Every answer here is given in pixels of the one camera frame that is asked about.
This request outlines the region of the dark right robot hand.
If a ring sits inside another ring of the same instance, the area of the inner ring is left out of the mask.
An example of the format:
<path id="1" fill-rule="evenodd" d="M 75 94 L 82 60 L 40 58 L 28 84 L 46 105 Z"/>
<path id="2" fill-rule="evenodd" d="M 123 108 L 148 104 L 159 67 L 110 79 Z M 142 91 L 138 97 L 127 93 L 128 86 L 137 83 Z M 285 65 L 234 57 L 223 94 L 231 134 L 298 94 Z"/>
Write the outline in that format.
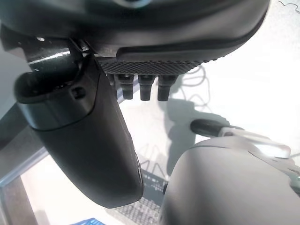
<path id="1" fill-rule="evenodd" d="M 14 83 L 24 119 L 89 199 L 106 208 L 143 195 L 140 163 L 116 97 L 167 101 L 179 75 L 245 44 L 267 0 L 3 0 L 0 39 L 30 71 Z"/>

